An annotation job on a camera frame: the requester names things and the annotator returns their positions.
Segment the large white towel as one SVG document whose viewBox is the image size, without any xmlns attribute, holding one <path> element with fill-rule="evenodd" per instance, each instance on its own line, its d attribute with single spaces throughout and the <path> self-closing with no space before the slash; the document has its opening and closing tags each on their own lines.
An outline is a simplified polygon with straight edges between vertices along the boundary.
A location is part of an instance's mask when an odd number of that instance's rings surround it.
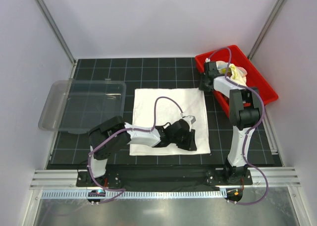
<svg viewBox="0 0 317 226">
<path fill-rule="evenodd" d="M 181 119 L 181 113 L 193 115 L 196 122 L 196 151 L 186 151 L 170 144 L 165 148 L 152 148 L 145 145 L 130 145 L 131 156 L 168 156 L 210 154 L 207 107 L 203 91 L 197 88 L 185 89 L 136 89 L 132 124 L 140 127 L 164 125 Z"/>
</svg>

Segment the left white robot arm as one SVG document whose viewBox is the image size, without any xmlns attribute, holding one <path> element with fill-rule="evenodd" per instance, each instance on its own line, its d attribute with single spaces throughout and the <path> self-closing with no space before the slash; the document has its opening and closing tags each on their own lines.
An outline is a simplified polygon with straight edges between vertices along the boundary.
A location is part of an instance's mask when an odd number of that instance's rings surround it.
<svg viewBox="0 0 317 226">
<path fill-rule="evenodd" d="M 192 125 L 196 118 L 183 116 L 173 124 L 138 127 L 115 116 L 92 128 L 89 132 L 90 153 L 88 154 L 88 178 L 93 186 L 101 186 L 105 180 L 106 164 L 112 153 L 123 145 L 139 144 L 152 148 L 165 148 L 175 144 L 177 148 L 195 151 L 195 130 Z"/>
</svg>

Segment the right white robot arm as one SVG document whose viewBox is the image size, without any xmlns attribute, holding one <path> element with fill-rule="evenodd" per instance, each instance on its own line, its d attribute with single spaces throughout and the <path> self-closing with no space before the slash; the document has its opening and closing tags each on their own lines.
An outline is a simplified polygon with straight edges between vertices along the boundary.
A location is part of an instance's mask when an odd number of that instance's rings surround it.
<svg viewBox="0 0 317 226">
<path fill-rule="evenodd" d="M 251 137 L 263 119 L 262 99 L 257 88 L 246 87 L 221 74 L 215 61 L 204 63 L 199 89 L 218 91 L 229 99 L 229 121 L 233 126 L 233 136 L 222 177 L 227 184 L 238 184 L 241 178 L 247 176 L 250 166 L 247 155 Z"/>
</svg>

